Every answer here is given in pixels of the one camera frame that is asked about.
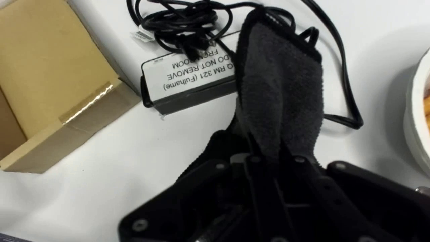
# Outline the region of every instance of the black fabric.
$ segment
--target black fabric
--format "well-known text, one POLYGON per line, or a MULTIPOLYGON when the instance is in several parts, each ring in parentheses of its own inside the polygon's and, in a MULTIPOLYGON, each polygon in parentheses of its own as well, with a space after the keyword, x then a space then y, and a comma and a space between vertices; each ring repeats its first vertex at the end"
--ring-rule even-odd
POLYGON ((245 20, 237 52, 241 125, 268 159, 281 144, 313 156, 323 124, 321 55, 313 43, 280 27, 265 9, 245 20))

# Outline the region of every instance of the white surface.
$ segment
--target white surface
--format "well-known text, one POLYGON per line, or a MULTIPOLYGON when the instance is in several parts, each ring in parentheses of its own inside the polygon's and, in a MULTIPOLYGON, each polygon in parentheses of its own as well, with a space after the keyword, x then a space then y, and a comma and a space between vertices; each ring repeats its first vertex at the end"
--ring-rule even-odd
MULTIPOLYGON (((133 82, 140 79, 143 60, 164 52, 131 38, 133 27, 124 0, 73 3, 97 27, 133 82)), ((282 3, 301 25, 321 29, 325 110, 346 113, 329 46, 333 42, 325 28, 299 0, 264 3, 282 3)), ((366 126, 355 132, 324 122, 316 146, 319 160, 324 165, 348 160, 409 187, 429 187, 407 149, 402 122, 413 67, 430 46, 430 1, 324 0, 321 5, 344 36, 366 126)), ((210 136, 226 128, 234 103, 229 95, 164 120, 139 105, 42 176, 0 173, 0 232, 38 242, 118 241, 121 218, 174 183, 210 136)))
POLYGON ((407 90, 405 111, 406 142, 419 167, 430 176, 430 132, 424 98, 430 86, 430 52, 421 59, 407 90))

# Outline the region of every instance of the brown cardboard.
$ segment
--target brown cardboard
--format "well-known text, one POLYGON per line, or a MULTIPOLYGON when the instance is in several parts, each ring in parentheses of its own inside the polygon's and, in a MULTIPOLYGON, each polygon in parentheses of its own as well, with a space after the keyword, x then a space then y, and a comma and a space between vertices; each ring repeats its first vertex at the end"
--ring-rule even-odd
POLYGON ((0 35, 0 85, 28 138, 6 171, 47 171, 139 102, 65 0, 15 0, 0 35))
POLYGON ((24 142, 26 136, 0 89, 0 160, 24 142))

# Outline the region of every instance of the black cord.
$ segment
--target black cord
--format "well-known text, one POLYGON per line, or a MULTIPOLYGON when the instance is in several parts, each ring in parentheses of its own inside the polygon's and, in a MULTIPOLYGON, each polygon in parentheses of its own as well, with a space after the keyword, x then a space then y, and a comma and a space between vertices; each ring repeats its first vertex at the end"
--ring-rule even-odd
MULTIPOLYGON (((140 4, 141 0, 136 0, 133 7, 133 0, 127 0, 131 17, 136 25, 143 25, 148 31, 155 32, 156 42, 166 50, 171 52, 186 54, 190 60, 198 60, 200 58, 199 51, 207 50, 214 42, 219 44, 227 54, 234 59, 234 51, 231 51, 221 38, 229 31, 233 24, 233 9, 241 7, 264 8, 261 4, 253 1, 242 1, 235 4, 222 4, 211 0, 200 0, 195 3, 180 1, 180 0, 148 0, 152 3, 159 3, 167 9, 161 12, 152 13, 147 17, 141 16, 140 4), (229 15, 226 25, 214 34, 215 23, 218 20, 217 11, 226 11, 229 15)), ((342 58, 342 85, 346 95, 346 102, 352 117, 342 117, 335 114, 324 114, 329 121, 343 124, 352 129, 360 129, 364 124, 360 110, 354 98, 354 93, 350 83, 348 66, 346 48, 340 34, 338 32, 332 20, 325 15, 321 7, 315 3, 315 0, 303 0, 325 24, 325 27, 332 34, 342 58)), ((272 13, 281 25, 290 29, 296 29, 295 17, 282 8, 266 7, 266 11, 272 13)))

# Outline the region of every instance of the sticker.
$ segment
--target sticker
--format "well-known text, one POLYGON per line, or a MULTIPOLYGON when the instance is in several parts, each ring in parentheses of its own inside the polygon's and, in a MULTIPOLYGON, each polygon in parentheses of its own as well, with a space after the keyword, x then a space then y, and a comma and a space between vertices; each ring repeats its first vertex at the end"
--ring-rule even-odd
MULTIPOLYGON (((235 50, 238 34, 222 40, 229 48, 235 50)), ((198 62, 191 62, 182 54, 171 54, 144 63, 143 71, 149 97, 157 101, 233 77, 234 63, 217 44, 204 51, 198 62)))

